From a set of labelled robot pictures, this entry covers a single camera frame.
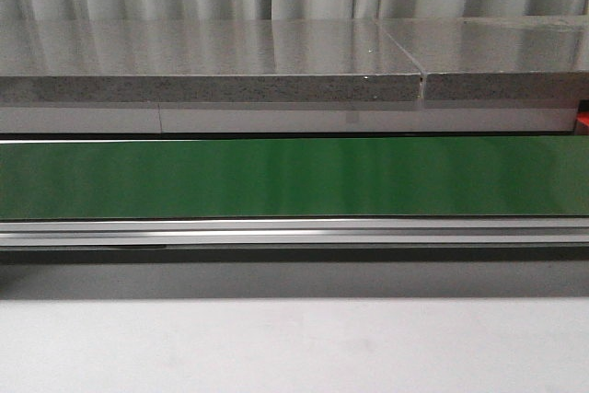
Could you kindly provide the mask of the grey stone slab left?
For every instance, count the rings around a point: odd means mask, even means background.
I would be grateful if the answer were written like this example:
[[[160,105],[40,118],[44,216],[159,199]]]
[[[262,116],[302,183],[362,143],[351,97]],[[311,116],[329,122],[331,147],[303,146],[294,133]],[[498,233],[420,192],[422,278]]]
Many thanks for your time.
[[[50,20],[1,25],[1,100],[413,101],[419,69],[366,20]]]

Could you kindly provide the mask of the grey stone slab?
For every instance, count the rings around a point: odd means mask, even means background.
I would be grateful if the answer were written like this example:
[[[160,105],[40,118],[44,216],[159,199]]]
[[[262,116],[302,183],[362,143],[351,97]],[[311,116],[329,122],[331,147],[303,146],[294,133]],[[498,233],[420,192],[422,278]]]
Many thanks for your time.
[[[1,25],[1,100],[413,101],[419,69],[366,20],[50,20]]]
[[[379,27],[422,71],[428,103],[546,102],[588,97],[588,19],[383,19]]]

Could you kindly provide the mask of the green conveyor belt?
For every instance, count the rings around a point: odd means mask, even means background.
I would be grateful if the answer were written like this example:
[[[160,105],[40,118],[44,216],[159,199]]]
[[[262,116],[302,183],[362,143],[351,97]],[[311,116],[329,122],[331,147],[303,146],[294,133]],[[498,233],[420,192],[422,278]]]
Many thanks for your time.
[[[13,143],[5,220],[586,215],[583,136]]]

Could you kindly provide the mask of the grey stone slab right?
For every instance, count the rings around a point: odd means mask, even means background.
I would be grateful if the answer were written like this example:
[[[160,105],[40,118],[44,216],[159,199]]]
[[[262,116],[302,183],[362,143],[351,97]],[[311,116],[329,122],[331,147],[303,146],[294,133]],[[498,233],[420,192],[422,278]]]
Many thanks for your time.
[[[428,103],[546,102],[588,97],[588,19],[383,19],[379,27],[422,71]]]

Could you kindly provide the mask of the red plastic tray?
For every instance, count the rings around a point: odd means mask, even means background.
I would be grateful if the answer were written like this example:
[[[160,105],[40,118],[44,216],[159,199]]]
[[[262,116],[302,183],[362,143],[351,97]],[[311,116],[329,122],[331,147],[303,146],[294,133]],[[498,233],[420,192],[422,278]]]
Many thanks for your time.
[[[589,134],[589,112],[580,111],[576,116],[576,123],[574,128],[575,135]]]

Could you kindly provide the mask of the aluminium conveyor side rail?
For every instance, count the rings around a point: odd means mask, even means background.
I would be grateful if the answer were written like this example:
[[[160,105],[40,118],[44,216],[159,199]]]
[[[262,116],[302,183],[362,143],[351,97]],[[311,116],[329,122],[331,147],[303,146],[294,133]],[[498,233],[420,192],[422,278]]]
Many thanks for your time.
[[[229,218],[1,224],[1,249],[425,249],[587,247],[582,216]]]

